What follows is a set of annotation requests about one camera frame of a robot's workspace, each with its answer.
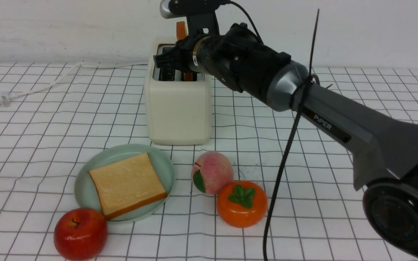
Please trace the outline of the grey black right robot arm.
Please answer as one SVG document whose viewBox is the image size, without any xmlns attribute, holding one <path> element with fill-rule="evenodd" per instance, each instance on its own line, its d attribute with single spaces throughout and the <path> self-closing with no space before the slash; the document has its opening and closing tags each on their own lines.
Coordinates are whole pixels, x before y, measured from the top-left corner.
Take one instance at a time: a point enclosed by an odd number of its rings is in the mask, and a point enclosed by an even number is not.
<svg viewBox="0 0 418 261">
<path fill-rule="evenodd" d="M 197 33 L 154 56 L 158 68 L 212 75 L 274 111 L 292 110 L 353 155 L 353 185 L 367 189 L 367 220 L 385 241 L 418 258 L 418 125 L 388 117 L 312 82 L 305 66 L 263 45 L 245 24 Z"/>
</svg>

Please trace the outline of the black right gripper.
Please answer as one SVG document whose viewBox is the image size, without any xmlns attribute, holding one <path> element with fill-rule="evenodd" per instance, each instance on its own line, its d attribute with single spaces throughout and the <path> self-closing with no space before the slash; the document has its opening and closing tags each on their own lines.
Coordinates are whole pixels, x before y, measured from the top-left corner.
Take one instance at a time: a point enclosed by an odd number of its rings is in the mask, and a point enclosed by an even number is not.
<svg viewBox="0 0 418 261">
<path fill-rule="evenodd" d="M 155 66 L 159 69 L 172 69 L 184 73 L 199 73 L 198 65 L 193 61 L 199 35 L 189 35 L 175 43 L 169 51 L 153 56 Z"/>
</svg>

